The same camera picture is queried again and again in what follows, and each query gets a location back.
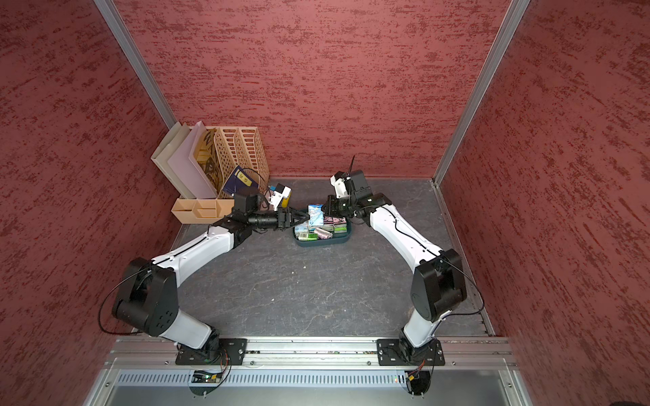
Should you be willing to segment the blue tissue pack bottom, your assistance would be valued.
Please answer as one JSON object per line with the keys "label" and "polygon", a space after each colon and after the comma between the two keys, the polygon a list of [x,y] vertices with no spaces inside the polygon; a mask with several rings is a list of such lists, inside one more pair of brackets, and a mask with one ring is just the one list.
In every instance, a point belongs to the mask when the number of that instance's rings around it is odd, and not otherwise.
{"label": "blue tissue pack bottom", "polygon": [[324,225],[324,212],[322,205],[309,205],[308,215],[308,225],[310,227],[320,227]]}

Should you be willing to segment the blue tissue pack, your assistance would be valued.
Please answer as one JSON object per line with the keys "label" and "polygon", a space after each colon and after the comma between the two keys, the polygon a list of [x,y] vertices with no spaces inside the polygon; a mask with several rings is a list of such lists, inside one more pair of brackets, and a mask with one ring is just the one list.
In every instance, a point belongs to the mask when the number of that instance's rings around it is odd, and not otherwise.
{"label": "blue tissue pack", "polygon": [[295,237],[298,233],[309,233],[308,223],[304,223],[294,228]]}
{"label": "blue tissue pack", "polygon": [[310,227],[320,227],[324,225],[324,212],[322,205],[309,205],[308,215],[308,225]]}

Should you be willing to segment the pink Kuromi tissue pack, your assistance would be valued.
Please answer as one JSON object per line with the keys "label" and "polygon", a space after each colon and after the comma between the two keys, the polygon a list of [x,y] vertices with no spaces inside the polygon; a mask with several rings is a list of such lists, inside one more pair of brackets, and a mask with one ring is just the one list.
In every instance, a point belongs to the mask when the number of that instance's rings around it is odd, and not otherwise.
{"label": "pink Kuromi tissue pack", "polygon": [[325,217],[323,220],[323,224],[333,225],[333,226],[337,226],[340,224],[347,225],[347,220],[345,218]]}

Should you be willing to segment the pink Kuromi pack bottom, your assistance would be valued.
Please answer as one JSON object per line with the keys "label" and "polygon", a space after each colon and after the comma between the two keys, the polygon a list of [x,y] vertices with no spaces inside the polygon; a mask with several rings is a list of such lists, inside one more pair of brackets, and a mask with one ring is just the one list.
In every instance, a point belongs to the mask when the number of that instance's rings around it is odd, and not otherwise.
{"label": "pink Kuromi pack bottom", "polygon": [[318,236],[320,240],[329,240],[333,238],[333,233],[323,228],[315,228],[314,233]]}

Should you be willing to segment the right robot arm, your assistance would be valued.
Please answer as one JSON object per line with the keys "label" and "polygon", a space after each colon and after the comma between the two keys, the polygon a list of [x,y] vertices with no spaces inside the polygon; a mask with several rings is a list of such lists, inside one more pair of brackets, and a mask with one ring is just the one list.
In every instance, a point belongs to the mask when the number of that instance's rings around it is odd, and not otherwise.
{"label": "right robot arm", "polygon": [[428,241],[382,194],[359,200],[330,195],[323,211],[327,216],[362,220],[403,257],[412,270],[410,298],[414,311],[402,336],[408,349],[428,344],[441,321],[467,299],[467,278],[458,253]]}

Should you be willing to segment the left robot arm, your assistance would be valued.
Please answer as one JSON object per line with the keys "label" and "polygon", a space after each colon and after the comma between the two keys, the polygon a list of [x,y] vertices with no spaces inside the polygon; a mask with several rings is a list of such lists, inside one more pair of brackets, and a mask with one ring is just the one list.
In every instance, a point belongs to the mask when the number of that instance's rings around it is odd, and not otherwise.
{"label": "left robot arm", "polygon": [[180,309],[179,287],[208,262],[231,252],[253,233],[294,228],[308,219],[307,213],[290,207],[233,211],[176,250],[152,260],[137,258],[130,262],[116,287],[112,316],[150,337],[165,338],[212,360],[218,351],[219,334],[213,326]]}

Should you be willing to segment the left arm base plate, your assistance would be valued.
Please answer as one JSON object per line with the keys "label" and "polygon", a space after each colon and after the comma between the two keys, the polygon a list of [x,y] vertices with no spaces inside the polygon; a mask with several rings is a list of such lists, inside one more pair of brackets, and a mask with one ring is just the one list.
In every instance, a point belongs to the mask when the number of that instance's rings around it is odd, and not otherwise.
{"label": "left arm base plate", "polygon": [[182,366],[238,366],[243,363],[247,345],[245,338],[216,338],[199,349],[178,344],[175,363]]}

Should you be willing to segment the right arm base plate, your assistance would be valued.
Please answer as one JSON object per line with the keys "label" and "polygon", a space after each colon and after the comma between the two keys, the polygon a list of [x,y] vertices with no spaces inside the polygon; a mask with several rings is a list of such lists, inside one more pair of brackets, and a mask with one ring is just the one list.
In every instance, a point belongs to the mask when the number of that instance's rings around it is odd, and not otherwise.
{"label": "right arm base plate", "polygon": [[377,358],[382,366],[444,366],[445,356],[439,340],[433,338],[425,345],[415,348],[405,338],[379,339]]}

